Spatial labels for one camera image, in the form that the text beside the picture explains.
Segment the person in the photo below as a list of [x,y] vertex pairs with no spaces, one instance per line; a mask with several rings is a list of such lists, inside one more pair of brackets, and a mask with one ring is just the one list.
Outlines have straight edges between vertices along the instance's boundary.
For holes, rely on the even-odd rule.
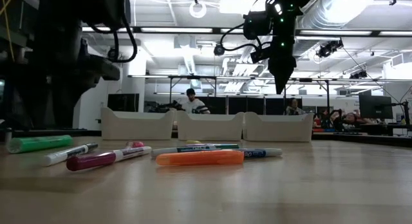
[[370,119],[361,118],[361,114],[357,110],[347,114],[344,114],[344,112],[339,114],[338,110],[332,111],[330,115],[330,120],[332,121],[333,126],[336,129],[339,129],[338,127],[343,127],[343,124],[355,127],[359,127],[359,125],[361,124],[373,124],[373,122]]
[[313,128],[322,128],[321,119],[319,118],[319,115],[318,115],[318,114],[315,114],[315,115],[314,115]]
[[186,90],[186,95],[189,101],[182,104],[182,109],[186,111],[186,113],[191,114],[194,110],[199,111],[201,114],[210,114],[211,112],[207,109],[205,104],[198,98],[195,97],[196,93],[194,89],[189,88]]
[[290,105],[286,108],[286,115],[303,115],[304,111],[297,106],[297,99],[291,98]]

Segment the marker label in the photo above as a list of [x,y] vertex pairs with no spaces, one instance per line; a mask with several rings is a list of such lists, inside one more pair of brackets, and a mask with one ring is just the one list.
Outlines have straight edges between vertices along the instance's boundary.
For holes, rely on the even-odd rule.
[[265,150],[244,151],[245,158],[261,158],[266,156]]
[[184,153],[188,151],[209,150],[211,146],[192,146],[192,147],[178,147],[178,153]]
[[73,156],[78,156],[84,153],[87,153],[89,151],[89,148],[85,145],[84,147],[76,150],[72,150],[67,153],[67,158],[73,157]]
[[138,156],[139,153],[143,153],[143,149],[123,149],[123,160]]

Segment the white plastic bin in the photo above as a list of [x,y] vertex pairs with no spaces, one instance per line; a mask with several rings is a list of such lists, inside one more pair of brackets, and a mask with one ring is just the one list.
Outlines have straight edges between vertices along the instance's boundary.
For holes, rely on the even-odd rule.
[[170,140],[173,112],[138,113],[102,108],[104,140]]
[[243,112],[236,115],[197,115],[178,111],[179,140],[240,141]]
[[248,141],[310,142],[314,114],[257,115],[245,113],[243,139]]

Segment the white marker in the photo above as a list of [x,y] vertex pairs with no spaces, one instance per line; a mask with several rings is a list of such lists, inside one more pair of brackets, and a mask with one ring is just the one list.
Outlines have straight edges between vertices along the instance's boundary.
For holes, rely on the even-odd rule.
[[44,167],[51,166],[53,164],[63,162],[72,156],[78,156],[78,155],[91,152],[97,147],[98,147],[98,144],[91,143],[91,144],[84,144],[78,147],[73,147],[71,149],[67,149],[63,151],[58,151],[56,153],[50,153],[41,158],[41,165]]

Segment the orange highlighter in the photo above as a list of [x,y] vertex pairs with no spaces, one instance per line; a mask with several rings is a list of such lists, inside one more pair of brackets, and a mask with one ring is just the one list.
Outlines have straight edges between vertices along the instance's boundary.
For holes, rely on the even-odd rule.
[[195,151],[186,153],[160,154],[156,158],[158,165],[225,165],[243,163],[244,153],[233,150]]

